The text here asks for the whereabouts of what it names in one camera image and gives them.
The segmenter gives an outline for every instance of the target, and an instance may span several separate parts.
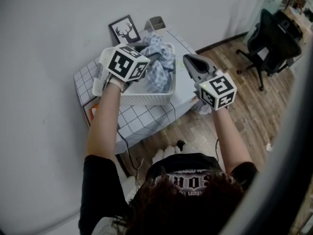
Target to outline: person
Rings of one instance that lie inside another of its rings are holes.
[[[117,78],[108,84],[89,130],[80,234],[94,234],[104,217],[112,218],[116,234],[217,234],[257,173],[228,110],[212,113],[225,172],[215,158],[179,141],[157,152],[145,183],[127,204],[113,162],[122,87]]]

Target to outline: white wall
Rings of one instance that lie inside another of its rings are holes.
[[[87,125],[72,75],[161,15],[199,49],[247,31],[256,0],[0,0],[0,227],[34,234],[80,207]]]

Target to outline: wooden floor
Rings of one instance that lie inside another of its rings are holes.
[[[220,69],[229,73],[235,82],[238,92],[229,112],[248,147],[253,162],[258,170],[262,171],[268,156],[265,146],[267,143],[273,142],[279,131],[281,120],[288,105],[294,77],[289,69],[274,74],[273,77],[267,77],[266,73],[263,73],[265,88],[263,92],[260,92],[256,69],[241,75],[236,73],[236,70],[243,70],[250,65],[245,57],[235,53],[238,48],[247,52],[242,40],[242,38],[233,40],[204,52],[202,55],[211,58]],[[152,158],[158,149],[165,149],[167,145],[175,145],[178,140],[183,140],[205,154],[215,157],[216,138],[211,115],[202,116],[191,111],[187,112],[162,131],[130,148],[135,166],[138,165],[136,158],[138,161],[144,159],[138,174],[139,181],[143,182],[145,174],[152,164]],[[218,154],[223,168],[219,149]],[[135,175],[136,171],[132,168],[127,153],[123,153],[121,158],[128,171]],[[293,231],[298,232],[303,222],[308,218],[306,209],[304,207],[303,213],[298,215],[292,228]]]

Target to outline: white basket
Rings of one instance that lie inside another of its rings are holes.
[[[170,43],[165,45],[172,50],[175,54],[175,48]],[[113,52],[114,47],[106,48],[102,51],[99,64],[102,65],[101,79],[95,78],[93,82],[92,93],[94,96],[101,96],[104,81],[108,76],[109,72],[105,69],[110,60],[110,56]],[[172,86],[168,93],[147,93],[144,89],[146,79],[142,78],[139,82],[132,83],[129,88],[121,94],[121,105],[167,105],[170,103],[171,97],[175,92],[176,86],[176,63],[174,63],[174,70],[171,73]]]

